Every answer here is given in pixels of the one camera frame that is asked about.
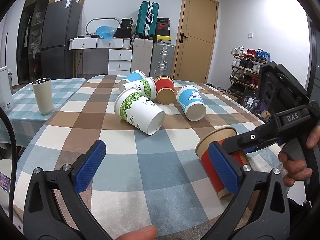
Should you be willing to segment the person's right hand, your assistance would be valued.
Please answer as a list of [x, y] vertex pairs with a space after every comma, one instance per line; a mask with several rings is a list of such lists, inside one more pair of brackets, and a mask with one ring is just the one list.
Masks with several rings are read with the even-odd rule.
[[[315, 127], [309, 134], [306, 146], [308, 149], [314, 148], [319, 144], [319, 126]], [[284, 152], [279, 152], [279, 161], [283, 164], [283, 167], [287, 171], [287, 174], [283, 177], [284, 185], [292, 187], [295, 181], [303, 181], [310, 178], [312, 175], [312, 169], [307, 168], [305, 161], [303, 160], [289, 160]]]

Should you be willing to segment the person's left hand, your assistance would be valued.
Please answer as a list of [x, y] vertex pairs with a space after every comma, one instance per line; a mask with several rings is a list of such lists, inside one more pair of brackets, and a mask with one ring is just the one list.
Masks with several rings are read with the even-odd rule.
[[117, 240], [155, 240], [156, 235], [157, 228], [154, 225], [150, 225], [123, 234], [119, 236]]

